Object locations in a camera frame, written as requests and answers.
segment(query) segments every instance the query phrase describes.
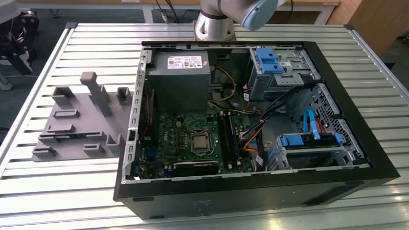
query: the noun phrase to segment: white table leg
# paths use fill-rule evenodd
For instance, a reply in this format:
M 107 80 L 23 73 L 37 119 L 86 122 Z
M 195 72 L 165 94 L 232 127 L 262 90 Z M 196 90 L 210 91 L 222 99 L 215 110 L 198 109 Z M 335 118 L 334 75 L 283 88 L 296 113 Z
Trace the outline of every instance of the white table leg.
M 331 18 L 331 14 L 334 12 L 335 6 L 324 6 L 323 11 L 319 14 L 318 20 L 315 21 L 316 25 L 326 25 L 328 19 Z
M 146 19 L 146 23 L 154 23 L 153 16 L 154 7 L 151 4 L 142 4 L 143 17 Z

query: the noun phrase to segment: wooden cabinet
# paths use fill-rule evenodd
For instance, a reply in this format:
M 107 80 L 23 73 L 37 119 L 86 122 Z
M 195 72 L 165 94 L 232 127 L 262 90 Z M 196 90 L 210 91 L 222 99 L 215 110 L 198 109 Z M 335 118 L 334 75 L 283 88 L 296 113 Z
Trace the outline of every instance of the wooden cabinet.
M 409 26 L 409 1 L 343 0 L 328 24 L 352 25 L 380 56 Z

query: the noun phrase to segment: cpu socket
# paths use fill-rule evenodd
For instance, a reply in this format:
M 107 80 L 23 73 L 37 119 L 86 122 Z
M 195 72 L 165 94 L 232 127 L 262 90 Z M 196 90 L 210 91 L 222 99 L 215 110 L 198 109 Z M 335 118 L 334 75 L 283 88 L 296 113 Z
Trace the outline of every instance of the cpu socket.
M 199 157 L 211 152 L 210 131 L 207 129 L 191 131 L 191 151 Z

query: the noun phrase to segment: red cable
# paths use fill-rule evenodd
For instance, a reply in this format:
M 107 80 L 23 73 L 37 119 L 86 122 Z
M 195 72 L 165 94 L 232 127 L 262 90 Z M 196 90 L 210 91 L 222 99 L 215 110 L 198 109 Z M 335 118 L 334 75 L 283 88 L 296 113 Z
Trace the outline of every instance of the red cable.
M 146 133 L 147 133 L 147 130 L 149 130 L 149 126 L 150 126 L 150 120 L 151 120 L 151 114 L 150 114 L 150 96 L 149 96 L 149 92 L 146 92 L 146 95 L 147 95 L 149 122 L 147 122 L 147 127 L 146 127 L 146 130 L 145 130 L 145 132 L 143 132 L 141 141 L 143 140 L 143 138 L 145 138 L 145 136 L 146 136 Z

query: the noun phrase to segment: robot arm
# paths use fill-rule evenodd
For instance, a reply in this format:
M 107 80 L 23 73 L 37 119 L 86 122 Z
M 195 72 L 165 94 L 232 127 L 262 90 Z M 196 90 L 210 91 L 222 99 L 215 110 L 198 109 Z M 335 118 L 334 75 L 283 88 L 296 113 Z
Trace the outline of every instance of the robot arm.
M 204 41 L 226 41 L 235 37 L 234 21 L 258 30 L 287 0 L 202 0 L 195 26 L 196 37 Z

